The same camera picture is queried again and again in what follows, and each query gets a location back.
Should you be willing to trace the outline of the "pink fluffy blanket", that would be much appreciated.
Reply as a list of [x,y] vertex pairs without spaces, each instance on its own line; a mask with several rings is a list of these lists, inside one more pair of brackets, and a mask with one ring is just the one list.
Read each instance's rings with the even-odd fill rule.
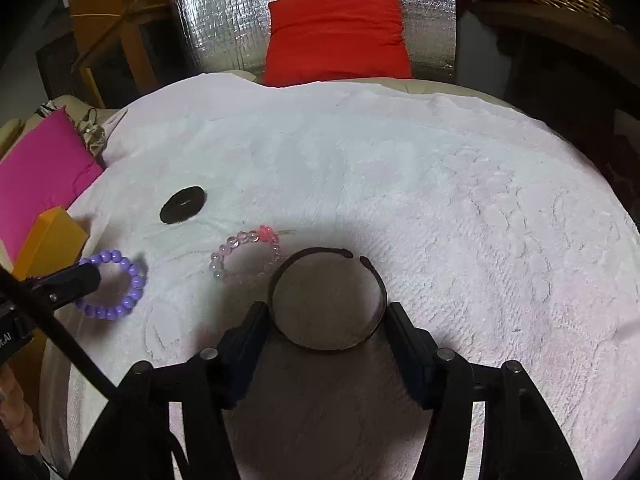
[[196,76],[131,103],[70,215],[87,252],[142,266],[119,321],[58,319],[111,380],[218,344],[265,297],[269,249],[213,252],[271,226],[311,255],[277,290],[291,333],[344,346],[386,288],[442,346],[520,361],[582,474],[613,478],[639,440],[639,233],[593,164],[535,119],[470,96],[377,84],[273,89]]

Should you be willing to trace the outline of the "dark bangle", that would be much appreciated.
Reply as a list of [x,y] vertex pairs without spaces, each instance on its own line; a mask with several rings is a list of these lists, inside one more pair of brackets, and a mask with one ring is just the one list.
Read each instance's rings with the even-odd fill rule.
[[288,257],[273,273],[267,304],[274,325],[292,344],[337,353],[375,333],[388,293],[367,257],[344,248],[311,247]]

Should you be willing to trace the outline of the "silver foil insulation sheet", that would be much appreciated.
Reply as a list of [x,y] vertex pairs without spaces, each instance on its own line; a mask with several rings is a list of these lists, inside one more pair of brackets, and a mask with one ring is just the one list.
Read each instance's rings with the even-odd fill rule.
[[[172,0],[201,72],[264,71],[274,0]],[[413,75],[450,81],[457,53],[456,0],[400,0]]]

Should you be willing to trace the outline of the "magenta cushion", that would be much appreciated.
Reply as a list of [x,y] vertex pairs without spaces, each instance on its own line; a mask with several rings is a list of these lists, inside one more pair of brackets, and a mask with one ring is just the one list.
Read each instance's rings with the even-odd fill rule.
[[102,174],[66,114],[56,110],[1,162],[1,240],[14,262],[43,212],[68,208]]

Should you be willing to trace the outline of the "cream leather sofa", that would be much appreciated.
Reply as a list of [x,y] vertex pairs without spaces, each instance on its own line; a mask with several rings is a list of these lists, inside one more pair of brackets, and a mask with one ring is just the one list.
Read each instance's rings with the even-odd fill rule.
[[[76,98],[76,96],[70,96],[66,94],[65,96],[60,96],[54,100],[55,103],[66,102],[67,100],[78,102],[80,99]],[[119,110],[110,110],[109,108],[99,108],[99,118],[100,123],[105,129],[105,133],[108,137],[111,135],[111,132],[115,128],[117,120],[114,119],[114,116],[119,113]],[[21,118],[12,118],[9,119],[2,127],[1,127],[1,159],[5,159],[8,156],[9,152],[12,151],[17,144],[21,142],[21,140],[26,136],[27,133],[31,132],[32,129],[35,129],[40,122],[43,122],[44,119],[38,117],[35,114],[32,115],[31,118],[27,120],[23,120]]]

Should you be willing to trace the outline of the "orange cardboard box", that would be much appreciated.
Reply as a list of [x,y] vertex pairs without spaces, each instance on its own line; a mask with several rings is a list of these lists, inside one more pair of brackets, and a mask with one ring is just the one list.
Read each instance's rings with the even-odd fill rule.
[[13,265],[19,281],[40,278],[71,266],[80,258],[88,233],[61,207],[37,218]]

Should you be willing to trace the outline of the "red cushion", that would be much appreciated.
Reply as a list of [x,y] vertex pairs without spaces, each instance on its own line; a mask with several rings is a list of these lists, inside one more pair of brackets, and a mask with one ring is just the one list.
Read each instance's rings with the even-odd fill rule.
[[276,0],[262,83],[411,77],[400,0]]

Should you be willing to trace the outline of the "patterned fabric bundle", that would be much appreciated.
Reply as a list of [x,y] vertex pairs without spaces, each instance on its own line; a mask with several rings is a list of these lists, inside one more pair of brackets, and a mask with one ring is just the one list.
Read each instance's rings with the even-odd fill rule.
[[49,101],[37,108],[36,115],[44,119],[57,110],[65,110],[67,118],[73,124],[86,150],[98,159],[107,144],[107,135],[100,123],[99,110],[81,101],[67,100],[61,103]]

